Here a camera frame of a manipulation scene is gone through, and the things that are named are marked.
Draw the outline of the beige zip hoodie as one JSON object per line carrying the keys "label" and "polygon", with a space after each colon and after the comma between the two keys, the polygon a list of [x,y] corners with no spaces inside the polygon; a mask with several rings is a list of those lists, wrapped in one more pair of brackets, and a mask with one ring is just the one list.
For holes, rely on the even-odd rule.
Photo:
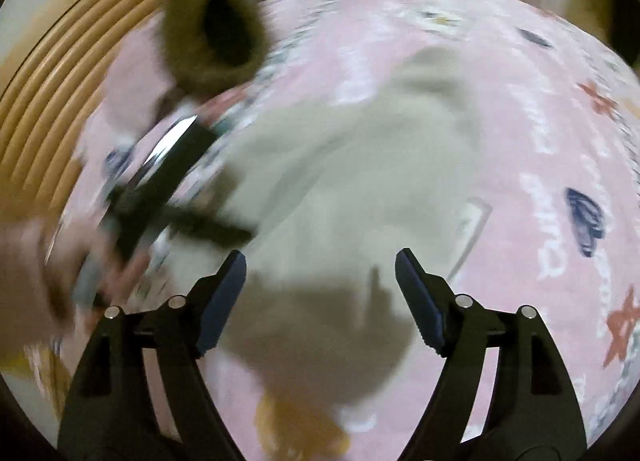
{"label": "beige zip hoodie", "polygon": [[366,101],[260,114],[194,200],[250,232],[222,348],[285,396],[377,403],[418,337],[395,256],[408,247],[448,273],[479,161],[480,118],[447,47],[418,51]]}

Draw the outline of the pink fluffy garment on bed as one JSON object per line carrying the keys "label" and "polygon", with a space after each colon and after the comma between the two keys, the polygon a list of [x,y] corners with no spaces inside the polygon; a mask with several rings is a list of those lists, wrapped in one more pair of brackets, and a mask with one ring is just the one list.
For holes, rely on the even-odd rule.
{"label": "pink fluffy garment on bed", "polygon": [[138,138],[152,128],[160,99],[174,87],[160,54],[161,20],[157,14],[129,32],[104,77],[103,114],[122,137]]}

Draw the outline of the wooden slatted headboard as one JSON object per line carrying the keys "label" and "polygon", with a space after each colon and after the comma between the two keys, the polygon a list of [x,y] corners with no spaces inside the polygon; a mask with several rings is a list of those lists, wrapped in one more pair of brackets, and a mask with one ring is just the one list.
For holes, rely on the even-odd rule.
{"label": "wooden slatted headboard", "polygon": [[52,0],[1,65],[1,174],[61,213],[81,171],[74,150],[120,40],[160,0]]}

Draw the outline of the pink patterned bed blanket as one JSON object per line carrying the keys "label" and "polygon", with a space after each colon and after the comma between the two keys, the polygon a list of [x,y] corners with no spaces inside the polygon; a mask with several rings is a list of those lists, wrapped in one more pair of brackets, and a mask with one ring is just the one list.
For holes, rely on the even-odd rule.
{"label": "pink patterned bed blanket", "polygon": [[[480,118],[480,161],[446,275],[484,303],[536,306],[566,364],[590,443],[639,382],[639,85],[597,40],[518,0],[262,0],[270,51],[227,90],[235,136],[267,111],[373,97],[418,51],[447,47]],[[88,212],[161,128],[206,98],[175,82],[144,135],[96,110],[86,168],[64,213]],[[182,187],[195,200],[222,166],[209,153]],[[204,370],[253,460],[387,460],[401,451],[442,363],[416,343],[368,407],[324,409],[277,393],[224,349]]]}

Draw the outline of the black fur-trimmed coat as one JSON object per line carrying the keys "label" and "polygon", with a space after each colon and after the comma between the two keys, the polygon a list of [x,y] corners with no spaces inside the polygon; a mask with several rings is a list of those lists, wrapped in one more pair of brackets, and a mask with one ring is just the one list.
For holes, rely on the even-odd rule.
{"label": "black fur-trimmed coat", "polygon": [[164,1],[162,56],[180,90],[213,98],[253,80],[270,51],[261,1]]}

